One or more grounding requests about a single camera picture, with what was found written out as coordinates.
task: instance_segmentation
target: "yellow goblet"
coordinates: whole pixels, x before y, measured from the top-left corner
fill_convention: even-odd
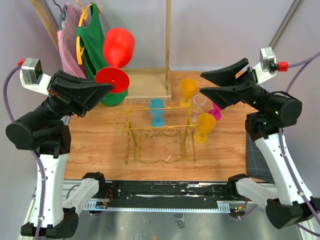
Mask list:
[[[197,82],[192,78],[185,78],[181,81],[181,94],[184,98],[180,100],[181,107],[190,107],[192,105],[191,97],[193,97],[197,90]]]
[[[216,119],[210,113],[203,113],[198,116],[197,131],[194,134],[194,140],[199,144],[204,144],[208,141],[208,133],[214,129],[216,125]]]

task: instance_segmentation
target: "wooden stand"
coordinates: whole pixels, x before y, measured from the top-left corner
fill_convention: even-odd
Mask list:
[[[38,17],[50,35],[54,45],[58,48],[57,31],[53,16],[46,8],[44,0],[29,0]],[[170,80],[170,26],[171,26],[171,0],[166,0],[166,31],[165,31],[165,67],[164,68],[124,68],[130,77],[130,87],[126,101],[143,103],[154,98],[171,100]]]

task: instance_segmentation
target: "blue goblet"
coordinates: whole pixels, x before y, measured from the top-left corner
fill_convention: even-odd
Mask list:
[[[151,109],[150,114],[153,117],[151,121],[152,126],[163,127],[165,125],[165,119],[163,118],[165,110],[161,108],[165,107],[165,102],[160,98],[154,98],[149,102],[148,107]]]

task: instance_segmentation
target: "white wall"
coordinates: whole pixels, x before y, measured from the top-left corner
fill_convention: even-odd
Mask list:
[[[320,51],[320,1],[305,0],[274,49],[278,61],[295,63]],[[320,57],[310,63],[289,92],[302,101],[295,126],[285,129],[288,149],[307,186],[320,197]],[[298,68],[278,73],[267,86],[285,91]]]
[[[9,71],[25,57],[39,57],[47,74],[60,69],[59,53],[29,1],[2,1],[0,15],[1,87]],[[44,99],[40,94],[23,89],[17,73],[9,83],[8,96],[15,118],[33,110]],[[36,186],[37,169],[31,153],[17,150],[7,139],[5,129],[9,123],[1,91],[0,233],[1,239],[15,240],[20,235]]]
[[[60,11],[46,0],[56,21]],[[64,5],[65,0],[56,0]],[[81,0],[87,6],[91,0]],[[247,57],[259,61],[293,0],[172,0],[170,67],[211,70]],[[104,33],[126,28],[136,39],[128,67],[164,67],[166,0],[96,0]]]

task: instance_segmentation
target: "wooden base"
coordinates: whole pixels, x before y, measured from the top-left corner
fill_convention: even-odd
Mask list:
[[[124,68],[123,70],[130,77],[129,92],[125,101],[143,103],[154,98],[171,100],[171,84],[166,89],[165,68]]]

